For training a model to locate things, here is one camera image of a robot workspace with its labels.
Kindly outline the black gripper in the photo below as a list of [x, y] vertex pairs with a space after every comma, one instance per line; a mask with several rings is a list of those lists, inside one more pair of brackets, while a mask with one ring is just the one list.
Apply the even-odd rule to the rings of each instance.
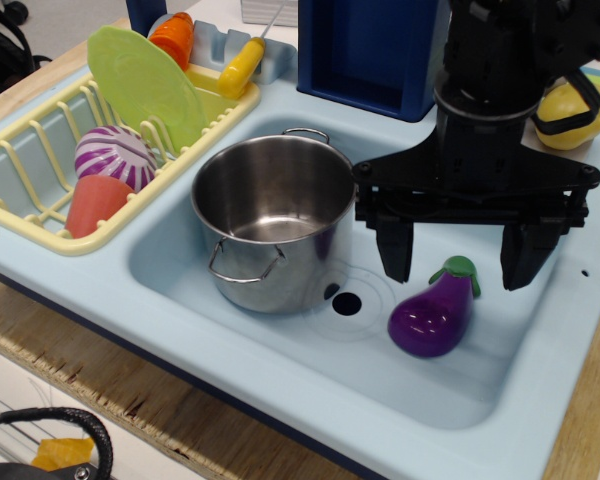
[[[522, 142], [538, 101], [507, 105], [438, 94], [436, 124], [421, 143], [361, 162], [356, 218], [376, 231], [385, 274], [409, 280], [414, 223], [506, 225], [506, 290], [529, 285], [562, 234], [581, 227], [600, 171]], [[553, 218], [557, 223], [545, 223]]]

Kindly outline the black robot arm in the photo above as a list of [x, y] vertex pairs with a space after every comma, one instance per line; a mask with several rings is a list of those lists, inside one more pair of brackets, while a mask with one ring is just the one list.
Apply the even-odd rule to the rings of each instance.
[[353, 168], [356, 216], [385, 274], [409, 278], [418, 222], [499, 225], [504, 287], [527, 286], [560, 238], [584, 225], [590, 165], [525, 146], [592, 124], [600, 92], [600, 1], [455, 1], [434, 85], [436, 124], [418, 145]]

